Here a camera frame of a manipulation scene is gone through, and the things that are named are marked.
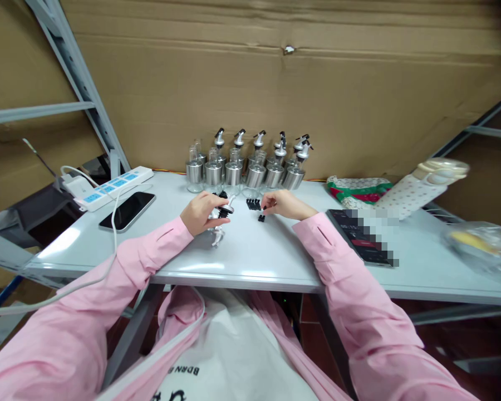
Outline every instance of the metal table leg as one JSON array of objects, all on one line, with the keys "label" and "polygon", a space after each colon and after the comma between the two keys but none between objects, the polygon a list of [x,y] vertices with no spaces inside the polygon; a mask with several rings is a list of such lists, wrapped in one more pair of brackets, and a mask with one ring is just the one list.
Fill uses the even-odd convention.
[{"label": "metal table leg", "polygon": [[327,297],[325,294],[310,294],[310,299],[312,300],[313,308],[316,311],[317,318],[321,323],[321,328],[323,328],[325,338],[327,339],[328,345],[332,351],[332,356],[334,357],[340,371],[340,376],[343,380],[347,393],[353,401],[358,401],[358,396],[356,395],[355,387],[353,386],[351,380],[351,372],[349,371],[349,356],[347,355],[347,351],[343,347],[336,327],[328,314]]},{"label": "metal table leg", "polygon": [[137,306],[124,333],[122,333],[117,348],[107,362],[101,390],[107,388],[139,359],[139,350],[149,329],[152,317],[156,313],[163,287],[163,285],[150,284],[146,289],[143,299]]},{"label": "metal table leg", "polygon": [[409,315],[415,326],[501,316],[501,306],[466,304]]}]

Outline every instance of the hand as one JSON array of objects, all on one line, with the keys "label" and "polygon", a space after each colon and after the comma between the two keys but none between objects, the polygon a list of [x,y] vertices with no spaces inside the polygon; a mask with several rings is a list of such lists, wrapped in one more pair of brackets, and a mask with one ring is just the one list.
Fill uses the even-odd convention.
[{"label": "hand", "polygon": [[209,219],[210,213],[217,206],[228,204],[228,199],[202,191],[185,207],[180,215],[190,234],[195,237],[208,228],[230,223],[230,219]]},{"label": "hand", "polygon": [[263,195],[262,209],[265,216],[280,214],[295,220],[304,220],[317,214],[317,210],[308,206],[286,189],[267,192]]}]

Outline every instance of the white power cord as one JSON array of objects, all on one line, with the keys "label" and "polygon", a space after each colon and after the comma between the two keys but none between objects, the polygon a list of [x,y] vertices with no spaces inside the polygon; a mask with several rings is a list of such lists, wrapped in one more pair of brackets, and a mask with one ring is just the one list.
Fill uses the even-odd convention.
[{"label": "white power cord", "polygon": [[[81,173],[84,177],[86,177],[89,181],[91,181],[95,186],[97,186],[99,188],[102,188],[95,181],[93,181],[93,179],[91,177],[89,177],[84,172],[82,172],[80,170],[77,170],[74,167],[63,166],[61,168],[61,172],[62,173],[63,173],[63,169],[64,168],[69,168],[71,170],[74,170],[74,171],[77,171],[77,172]],[[138,187],[140,185],[149,185],[149,186],[152,186],[152,184],[135,184],[134,186]],[[44,306],[47,306],[47,305],[50,305],[50,304],[52,304],[52,303],[54,303],[56,301],[59,301],[63,297],[66,297],[67,295],[69,295],[69,294],[71,294],[71,293],[73,293],[73,292],[75,292],[77,290],[80,290],[82,288],[88,287],[88,286],[93,285],[93,284],[97,284],[97,283],[101,282],[102,280],[104,280],[107,277],[107,275],[109,274],[109,272],[111,270],[111,266],[113,265],[113,262],[115,262],[115,258],[117,257],[117,229],[115,228],[115,212],[117,211],[117,206],[119,205],[119,198],[121,196],[121,192],[124,189],[130,189],[130,187],[121,188],[119,190],[119,192],[117,194],[117,198],[115,198],[115,206],[113,207],[113,212],[111,214],[111,227],[113,228],[114,252],[113,252],[113,255],[111,256],[110,263],[108,264],[107,269],[104,272],[104,275],[102,277],[100,277],[98,280],[89,281],[89,282],[84,283],[82,285],[79,285],[77,287],[71,288],[70,290],[65,291],[62,294],[53,296],[52,298],[47,299],[46,301],[38,302],[37,304],[23,305],[23,306],[7,306],[7,307],[2,307],[2,308],[0,308],[0,316],[25,314],[25,313],[28,313],[28,312],[36,311],[37,309],[40,309],[40,308],[42,308]]]},{"label": "white power cord", "polygon": [[115,198],[113,196],[111,196],[107,191],[106,189],[104,189],[103,187],[101,187],[100,185],[98,185],[91,177],[89,177],[88,174],[84,173],[82,170],[78,170],[77,168],[74,168],[74,167],[71,167],[71,166],[61,166],[60,168],[60,171],[61,171],[61,176],[64,176],[65,175],[65,169],[67,170],[73,170],[75,171],[76,173],[80,173],[81,175],[83,175],[87,181],[89,181],[91,184],[93,184],[95,187],[98,187],[100,188],[106,195],[108,195],[111,199],[115,200]]}]

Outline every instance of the person's left hand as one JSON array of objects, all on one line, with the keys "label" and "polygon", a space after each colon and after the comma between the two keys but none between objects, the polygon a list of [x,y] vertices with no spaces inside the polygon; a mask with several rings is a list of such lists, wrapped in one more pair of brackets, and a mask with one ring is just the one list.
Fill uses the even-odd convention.
[{"label": "person's left hand", "polygon": [[228,204],[228,199],[219,198],[217,195],[202,191],[185,207],[180,218],[189,233],[195,237],[208,228],[230,223],[229,218],[209,219],[210,213],[217,206]]}]

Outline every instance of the power strip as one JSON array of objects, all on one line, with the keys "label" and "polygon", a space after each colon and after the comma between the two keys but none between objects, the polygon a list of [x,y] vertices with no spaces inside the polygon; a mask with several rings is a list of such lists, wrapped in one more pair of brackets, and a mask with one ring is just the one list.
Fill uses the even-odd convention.
[{"label": "power strip", "polygon": [[[102,184],[101,187],[110,195],[115,189],[122,189],[121,194],[123,194],[131,190],[134,185],[147,181],[152,176],[154,176],[154,172],[151,169],[139,166]],[[86,197],[74,198],[74,201],[80,206],[81,211],[94,212],[115,199],[115,196],[107,195],[106,192],[101,188],[93,188],[93,191],[87,193]]]}]

